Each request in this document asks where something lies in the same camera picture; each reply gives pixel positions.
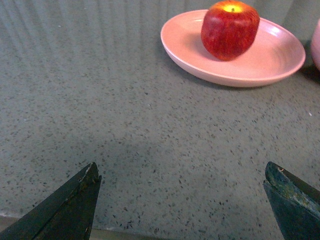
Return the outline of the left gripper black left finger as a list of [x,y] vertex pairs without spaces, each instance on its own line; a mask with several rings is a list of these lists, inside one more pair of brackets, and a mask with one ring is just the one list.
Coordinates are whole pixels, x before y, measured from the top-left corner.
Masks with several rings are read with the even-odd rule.
[[2,240],[88,240],[102,177],[92,162],[0,233]]

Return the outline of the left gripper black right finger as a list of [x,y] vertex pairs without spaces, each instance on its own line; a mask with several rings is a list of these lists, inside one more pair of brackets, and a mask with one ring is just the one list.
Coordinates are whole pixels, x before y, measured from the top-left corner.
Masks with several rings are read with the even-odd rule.
[[268,162],[263,187],[285,240],[320,238],[320,191]]

